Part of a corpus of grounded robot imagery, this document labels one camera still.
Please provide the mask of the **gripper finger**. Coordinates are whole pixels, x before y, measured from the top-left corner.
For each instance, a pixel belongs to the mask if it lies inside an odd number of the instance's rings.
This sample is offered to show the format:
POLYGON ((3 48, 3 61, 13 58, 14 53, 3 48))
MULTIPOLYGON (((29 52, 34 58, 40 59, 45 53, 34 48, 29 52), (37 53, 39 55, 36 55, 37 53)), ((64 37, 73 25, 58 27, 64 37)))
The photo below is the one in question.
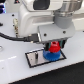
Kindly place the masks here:
POLYGON ((50 48, 50 46, 51 46, 51 42, 50 42, 50 43, 46 43, 46 45, 45 45, 45 50, 48 51, 49 48, 50 48))
POLYGON ((61 46, 61 47, 64 47, 65 43, 66 43, 66 40, 62 40, 62 41, 60 42, 60 46, 61 46))

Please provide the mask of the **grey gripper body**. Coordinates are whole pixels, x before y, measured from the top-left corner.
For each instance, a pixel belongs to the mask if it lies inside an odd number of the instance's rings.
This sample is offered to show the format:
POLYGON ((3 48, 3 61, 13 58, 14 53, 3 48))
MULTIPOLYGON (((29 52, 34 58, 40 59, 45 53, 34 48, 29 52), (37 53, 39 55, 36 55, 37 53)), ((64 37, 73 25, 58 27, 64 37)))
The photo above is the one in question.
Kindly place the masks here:
POLYGON ((60 28, 56 24, 39 24, 37 30, 40 44, 65 40, 76 32, 74 24, 66 29, 60 28))

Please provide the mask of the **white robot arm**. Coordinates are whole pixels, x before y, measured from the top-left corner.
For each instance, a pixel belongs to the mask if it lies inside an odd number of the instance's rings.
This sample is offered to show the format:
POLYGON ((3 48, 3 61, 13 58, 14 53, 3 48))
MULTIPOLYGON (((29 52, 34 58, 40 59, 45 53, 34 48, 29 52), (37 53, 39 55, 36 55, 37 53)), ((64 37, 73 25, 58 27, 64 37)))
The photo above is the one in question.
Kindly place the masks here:
POLYGON ((75 34, 74 12, 83 0, 22 0, 18 11, 18 34, 25 42, 63 41, 75 34))

